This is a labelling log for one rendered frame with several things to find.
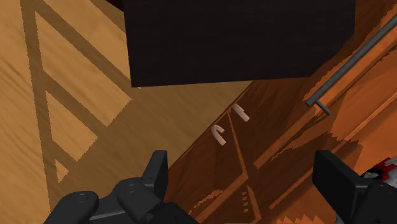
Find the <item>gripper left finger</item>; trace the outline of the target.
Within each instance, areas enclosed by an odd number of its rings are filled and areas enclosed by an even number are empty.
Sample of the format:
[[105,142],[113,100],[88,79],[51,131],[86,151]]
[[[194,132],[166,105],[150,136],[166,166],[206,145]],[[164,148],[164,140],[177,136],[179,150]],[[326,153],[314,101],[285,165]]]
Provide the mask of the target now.
[[164,202],[167,185],[167,152],[157,150],[140,178],[120,181],[101,199],[92,191],[70,193],[43,224],[199,224],[177,204]]

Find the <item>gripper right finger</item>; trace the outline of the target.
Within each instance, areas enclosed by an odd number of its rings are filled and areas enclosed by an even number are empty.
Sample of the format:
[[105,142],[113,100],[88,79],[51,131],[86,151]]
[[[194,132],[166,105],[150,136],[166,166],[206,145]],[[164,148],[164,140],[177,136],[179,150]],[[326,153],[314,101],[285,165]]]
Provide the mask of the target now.
[[361,177],[330,151],[316,151],[312,182],[336,212],[335,224],[397,224],[397,188]]

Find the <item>red and white object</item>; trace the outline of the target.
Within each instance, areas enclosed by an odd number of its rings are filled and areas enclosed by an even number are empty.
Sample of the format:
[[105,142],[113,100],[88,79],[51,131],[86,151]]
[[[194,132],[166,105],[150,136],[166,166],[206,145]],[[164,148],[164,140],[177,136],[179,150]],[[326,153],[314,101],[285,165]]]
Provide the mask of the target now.
[[397,157],[387,157],[361,175],[363,178],[379,179],[397,188]]

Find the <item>brown wooden cabinet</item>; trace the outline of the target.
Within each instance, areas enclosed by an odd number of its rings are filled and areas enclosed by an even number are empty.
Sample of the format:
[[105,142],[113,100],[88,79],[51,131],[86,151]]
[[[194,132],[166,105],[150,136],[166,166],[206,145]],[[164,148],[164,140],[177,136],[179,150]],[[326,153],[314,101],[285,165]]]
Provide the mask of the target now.
[[312,184],[317,150],[363,173],[397,156],[397,27],[325,93],[305,101],[397,14],[397,0],[356,0],[356,33],[307,78],[254,81],[169,169],[166,200],[200,224],[334,224]]

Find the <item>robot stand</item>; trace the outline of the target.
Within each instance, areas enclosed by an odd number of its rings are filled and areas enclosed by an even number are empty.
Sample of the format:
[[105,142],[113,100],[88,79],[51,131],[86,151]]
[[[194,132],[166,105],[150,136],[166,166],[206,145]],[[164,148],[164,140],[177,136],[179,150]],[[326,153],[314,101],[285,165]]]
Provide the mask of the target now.
[[308,77],[354,34],[356,0],[106,0],[133,87]]

